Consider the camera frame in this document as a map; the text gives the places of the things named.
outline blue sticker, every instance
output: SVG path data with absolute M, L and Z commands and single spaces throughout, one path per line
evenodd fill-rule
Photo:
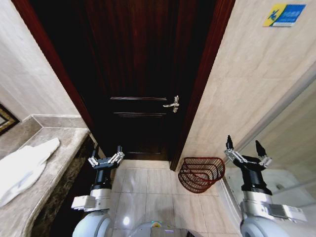
M 280 17 L 273 23 L 273 26 L 292 26 L 305 6 L 305 4 L 286 5 Z
M 274 4 L 263 26 L 292 26 L 305 6 L 305 4 Z

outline tiled floor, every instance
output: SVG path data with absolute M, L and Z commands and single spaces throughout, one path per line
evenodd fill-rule
M 193 194 L 183 188 L 167 161 L 124 160 L 112 187 L 112 237 L 127 237 L 130 230 L 152 220 L 195 230 L 203 237 L 238 237 L 218 196 L 218 185 Z

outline shower enclosure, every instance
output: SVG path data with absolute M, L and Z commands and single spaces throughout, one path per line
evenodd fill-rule
M 273 158 L 263 177 L 273 202 L 304 210 L 310 223 L 316 220 L 316 81 L 309 84 L 278 116 L 239 152 L 257 157 L 259 140 Z M 243 199 L 242 175 L 230 161 L 225 178 L 236 206 Z

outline dark brown door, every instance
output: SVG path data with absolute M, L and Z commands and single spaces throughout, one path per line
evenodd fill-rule
M 107 155 L 173 158 L 215 2 L 30 1 Z

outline red wire basket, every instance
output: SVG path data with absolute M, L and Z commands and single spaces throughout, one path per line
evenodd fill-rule
M 200 194 L 223 178 L 225 165 L 216 157 L 186 157 L 179 171 L 180 183 L 192 193 Z

